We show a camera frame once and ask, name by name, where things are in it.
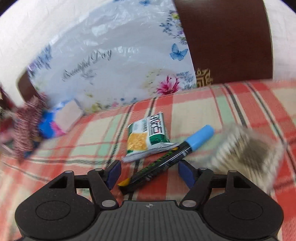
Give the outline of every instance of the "snack bag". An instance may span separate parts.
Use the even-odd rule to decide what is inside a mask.
[[[149,116],[128,126],[127,154],[124,162],[135,161],[159,152],[168,151],[179,143],[170,143],[163,114]]]

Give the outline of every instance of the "floral print bag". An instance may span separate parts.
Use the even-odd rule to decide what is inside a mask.
[[[28,66],[49,105],[77,99],[96,112],[196,87],[171,0],[118,0],[56,36]]]

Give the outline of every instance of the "pink flower print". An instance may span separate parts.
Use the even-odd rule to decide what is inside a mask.
[[[159,84],[159,88],[157,88],[157,93],[158,94],[162,94],[162,95],[168,95],[168,94],[172,94],[175,93],[179,90],[179,84],[180,82],[178,81],[178,78],[173,76],[173,77],[169,77],[167,76],[165,81],[162,81]]]
[[[114,101],[111,105],[112,108],[115,108],[119,105],[119,103],[117,101]]]

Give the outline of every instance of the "blue marker cap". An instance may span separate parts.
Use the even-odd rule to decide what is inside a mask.
[[[192,136],[188,137],[185,141],[190,145],[192,151],[196,151],[214,135],[214,132],[213,127],[206,125]]]

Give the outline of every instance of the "red plaid tablecloth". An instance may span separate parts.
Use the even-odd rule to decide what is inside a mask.
[[[163,112],[172,142],[182,142],[206,124],[216,135],[197,152],[187,157],[196,161],[210,154],[221,137],[224,125],[237,123],[271,138],[287,142],[283,164],[274,184],[272,197],[284,210],[279,239],[296,240],[296,81],[246,82],[214,85],[137,102],[82,118],[74,129],[59,138],[42,143],[30,159],[21,165],[10,157],[0,158],[0,240],[20,237],[14,221],[17,206],[49,180],[65,170],[86,174],[105,167],[126,153],[126,127],[149,114]],[[161,154],[122,164],[119,182],[154,161]],[[122,197],[115,187],[112,193],[122,200],[180,201],[188,188],[179,178],[177,166],[151,181],[133,195]],[[86,190],[79,192],[89,197]]]

